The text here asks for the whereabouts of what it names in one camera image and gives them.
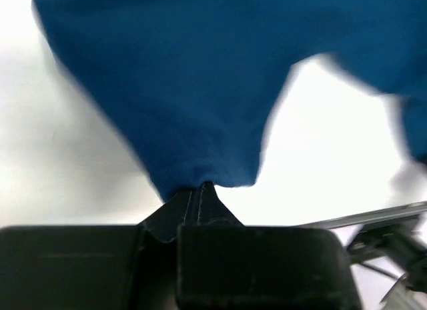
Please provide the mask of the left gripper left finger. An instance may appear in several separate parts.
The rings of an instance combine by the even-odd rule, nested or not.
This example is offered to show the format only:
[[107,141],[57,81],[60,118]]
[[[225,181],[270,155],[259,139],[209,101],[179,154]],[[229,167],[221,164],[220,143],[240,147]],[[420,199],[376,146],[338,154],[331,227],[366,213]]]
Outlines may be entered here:
[[170,309],[191,191],[137,225],[1,230],[2,309]]

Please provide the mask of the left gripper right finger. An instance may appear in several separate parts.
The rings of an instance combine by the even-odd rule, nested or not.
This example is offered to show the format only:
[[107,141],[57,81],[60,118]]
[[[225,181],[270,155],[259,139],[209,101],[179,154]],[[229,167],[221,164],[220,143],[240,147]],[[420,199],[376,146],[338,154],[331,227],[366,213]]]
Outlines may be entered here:
[[205,183],[177,231],[180,309],[360,309],[348,256],[334,233],[240,225]]

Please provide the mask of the blue polo t-shirt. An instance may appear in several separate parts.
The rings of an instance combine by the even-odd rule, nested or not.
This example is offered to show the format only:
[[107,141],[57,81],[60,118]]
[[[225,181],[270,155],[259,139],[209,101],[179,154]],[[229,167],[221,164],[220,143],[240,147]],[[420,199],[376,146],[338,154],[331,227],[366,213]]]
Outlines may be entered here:
[[297,62],[328,53],[401,98],[426,162],[426,0],[33,0],[58,60],[127,139],[163,200],[253,185]]

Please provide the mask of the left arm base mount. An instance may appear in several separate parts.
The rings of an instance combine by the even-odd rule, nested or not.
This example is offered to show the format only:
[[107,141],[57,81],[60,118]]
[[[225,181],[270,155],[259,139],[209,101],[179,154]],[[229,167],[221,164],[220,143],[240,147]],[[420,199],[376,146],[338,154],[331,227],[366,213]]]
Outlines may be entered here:
[[381,300],[382,308],[425,309],[426,243],[416,237],[415,230],[425,213],[426,202],[422,201],[306,223],[302,227],[337,229],[361,225],[346,246],[351,264],[391,277],[391,274],[366,263],[387,257],[404,271]]

